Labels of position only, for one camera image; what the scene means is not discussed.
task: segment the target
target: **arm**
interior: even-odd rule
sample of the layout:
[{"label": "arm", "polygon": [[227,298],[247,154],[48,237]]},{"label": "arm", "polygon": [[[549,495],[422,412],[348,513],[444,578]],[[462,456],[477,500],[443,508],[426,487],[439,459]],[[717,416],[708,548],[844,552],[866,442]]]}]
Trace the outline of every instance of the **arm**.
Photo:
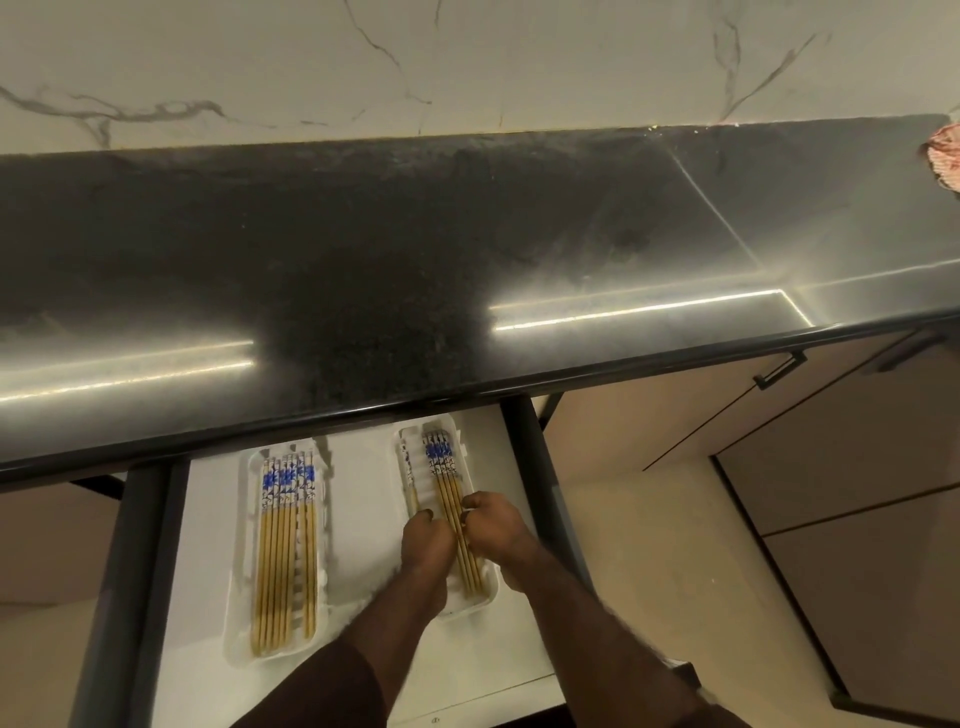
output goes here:
[{"label": "arm", "polygon": [[420,511],[403,529],[400,571],[343,634],[312,655],[234,723],[382,726],[403,687],[420,635],[446,604],[453,530]]},{"label": "arm", "polygon": [[499,564],[507,584],[527,594],[577,725],[729,724],[701,722],[711,720],[701,715],[707,703],[564,569],[507,499],[474,493],[464,506],[475,509],[464,516],[470,548]]}]

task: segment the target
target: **bundle of chopsticks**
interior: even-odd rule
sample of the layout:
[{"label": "bundle of chopsticks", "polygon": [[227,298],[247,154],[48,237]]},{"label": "bundle of chopsticks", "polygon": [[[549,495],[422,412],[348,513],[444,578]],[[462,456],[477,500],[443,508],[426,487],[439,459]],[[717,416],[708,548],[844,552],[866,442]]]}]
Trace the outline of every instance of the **bundle of chopsticks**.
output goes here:
[{"label": "bundle of chopsticks", "polygon": [[460,514],[463,511],[460,489],[460,474],[457,472],[457,462],[453,457],[453,447],[445,430],[435,429],[423,432],[423,446],[426,448],[427,460],[430,463],[430,472],[434,476],[437,486],[437,496],[444,506],[444,517],[454,533],[457,535],[457,563],[460,566],[460,575],[464,581],[467,596],[485,594],[487,592],[483,579],[480,578],[480,569],[477,567],[476,557],[467,546],[464,530],[460,524]]},{"label": "bundle of chopsticks", "polygon": [[254,655],[276,652],[317,630],[317,482],[312,452],[264,460],[253,593]]}]

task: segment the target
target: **white marble wall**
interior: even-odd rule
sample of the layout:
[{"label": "white marble wall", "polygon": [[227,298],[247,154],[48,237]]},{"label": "white marble wall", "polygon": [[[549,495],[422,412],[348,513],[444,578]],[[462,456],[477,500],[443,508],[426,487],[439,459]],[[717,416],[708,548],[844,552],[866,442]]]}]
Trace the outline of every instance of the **white marble wall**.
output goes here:
[{"label": "white marble wall", "polygon": [[0,153],[960,110],[956,0],[6,0]]}]

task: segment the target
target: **white plastic tray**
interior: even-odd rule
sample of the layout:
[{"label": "white plastic tray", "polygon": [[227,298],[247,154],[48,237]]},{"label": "white plastic tray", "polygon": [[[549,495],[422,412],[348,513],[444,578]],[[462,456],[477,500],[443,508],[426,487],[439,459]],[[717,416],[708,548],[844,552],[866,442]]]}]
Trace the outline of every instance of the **white plastic tray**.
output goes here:
[{"label": "white plastic tray", "polygon": [[[441,415],[432,420],[417,421],[415,424],[401,424],[393,438],[393,449],[400,468],[400,480],[403,488],[407,513],[412,516],[420,509],[429,508],[435,518],[444,517],[444,508],[437,496],[434,475],[430,471],[423,433],[443,430],[453,449],[453,458],[460,475],[462,495],[475,491],[467,467],[467,449],[461,442],[460,431],[450,415]],[[461,617],[476,612],[493,602],[499,590],[496,566],[488,561],[477,559],[480,578],[486,587],[486,595],[467,595],[466,585],[454,561],[450,574],[446,578],[446,606],[440,612],[441,618]]]},{"label": "white plastic tray", "polygon": [[[261,508],[263,463],[270,457],[281,457],[293,452],[310,452],[316,472],[316,534],[317,545],[317,629],[307,640],[303,631],[302,591],[294,595],[293,639],[276,652],[254,655],[251,647],[253,623],[253,595],[256,579],[258,538]],[[255,662],[272,660],[309,649],[324,641],[327,627],[326,555],[329,552],[329,516],[327,506],[327,469],[313,440],[271,445],[268,448],[248,450],[240,457],[240,498],[233,568],[227,599],[227,617],[224,628],[224,654],[235,667],[246,667]],[[297,541],[296,572],[303,572],[303,542]]]}]

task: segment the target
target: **brown sleeve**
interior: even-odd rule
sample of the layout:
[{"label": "brown sleeve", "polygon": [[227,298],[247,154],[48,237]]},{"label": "brown sleeve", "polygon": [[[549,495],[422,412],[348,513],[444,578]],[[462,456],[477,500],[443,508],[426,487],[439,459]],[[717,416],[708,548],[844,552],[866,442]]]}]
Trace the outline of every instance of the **brown sleeve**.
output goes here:
[{"label": "brown sleeve", "polygon": [[750,728],[750,726],[719,705],[708,705],[702,711],[684,718],[673,728]]},{"label": "brown sleeve", "polygon": [[291,672],[233,728],[383,728],[383,695],[373,670],[335,640]]}]

